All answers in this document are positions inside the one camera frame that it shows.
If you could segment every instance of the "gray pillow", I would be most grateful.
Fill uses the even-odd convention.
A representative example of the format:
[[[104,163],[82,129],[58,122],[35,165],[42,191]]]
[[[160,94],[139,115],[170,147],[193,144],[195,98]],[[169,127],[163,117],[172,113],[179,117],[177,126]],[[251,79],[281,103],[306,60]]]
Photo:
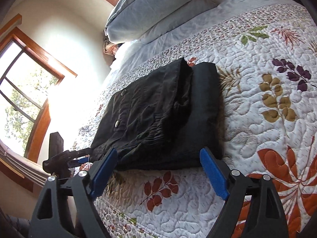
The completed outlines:
[[[148,44],[197,15],[215,7],[217,7],[217,4],[212,0],[191,0],[155,24],[139,38],[139,41],[143,44]]]
[[[112,43],[130,42],[141,37],[160,20],[190,0],[134,0],[110,16],[107,36]]]

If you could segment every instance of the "floral quilt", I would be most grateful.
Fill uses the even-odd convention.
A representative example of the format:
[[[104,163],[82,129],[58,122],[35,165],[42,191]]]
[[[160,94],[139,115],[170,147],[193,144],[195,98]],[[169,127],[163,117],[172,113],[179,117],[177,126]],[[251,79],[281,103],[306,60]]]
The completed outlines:
[[[89,146],[113,93],[184,57],[216,64],[224,160],[244,175],[270,175],[295,238],[317,210],[317,27],[296,5],[258,8],[174,45],[100,96],[74,149]],[[248,213],[246,197],[233,238]],[[223,201],[202,168],[115,172],[97,210],[113,237],[206,237]]]

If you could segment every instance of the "wall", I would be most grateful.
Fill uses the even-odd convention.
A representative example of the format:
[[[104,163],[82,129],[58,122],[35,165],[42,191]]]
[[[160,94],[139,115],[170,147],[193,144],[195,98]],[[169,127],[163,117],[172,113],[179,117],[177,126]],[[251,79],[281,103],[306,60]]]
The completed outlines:
[[[50,91],[51,123],[38,163],[48,158],[49,133],[58,131],[69,149],[78,128],[92,109],[93,101],[110,71],[112,57],[104,55],[103,28],[113,6],[104,0],[18,0],[2,25],[22,15],[19,28],[57,60],[78,74],[67,75]],[[30,218],[36,195],[0,172],[0,206],[4,212]]]

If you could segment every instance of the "window pane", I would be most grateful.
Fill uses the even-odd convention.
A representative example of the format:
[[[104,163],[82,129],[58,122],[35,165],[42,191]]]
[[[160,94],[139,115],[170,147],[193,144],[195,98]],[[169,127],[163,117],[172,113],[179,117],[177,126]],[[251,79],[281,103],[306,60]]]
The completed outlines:
[[[40,109],[33,105],[29,100],[22,96],[16,89],[14,89],[9,82],[3,80],[0,85],[0,90],[23,112],[28,116],[32,117],[33,120],[36,120],[37,115],[40,112]]]
[[[58,81],[58,78],[50,74],[26,53],[18,58],[6,77],[41,106],[47,99],[48,88]]]
[[[23,156],[33,122],[27,119],[0,95],[0,139],[15,153]]]
[[[21,50],[22,49],[14,42],[8,45],[7,50],[0,57],[0,78]]]

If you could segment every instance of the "tree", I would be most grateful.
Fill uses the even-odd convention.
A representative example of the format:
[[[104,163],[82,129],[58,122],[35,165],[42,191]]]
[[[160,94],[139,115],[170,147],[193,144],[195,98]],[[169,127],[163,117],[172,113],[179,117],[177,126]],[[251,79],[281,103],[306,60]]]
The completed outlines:
[[[39,66],[36,67],[36,70],[30,77],[25,78],[25,82],[18,85],[18,87],[20,89],[28,87],[28,90],[34,90],[33,92],[31,91],[28,93],[28,96],[32,99],[38,98],[39,96],[46,99],[47,89],[51,85],[56,84],[57,81],[58,79],[55,76]],[[12,89],[10,100],[32,119],[37,118],[40,112],[39,108],[23,97],[17,90]],[[15,138],[21,141],[23,150],[25,151],[34,123],[17,111],[13,106],[8,106],[5,109],[5,112],[7,115],[7,123],[5,125],[7,138]]]

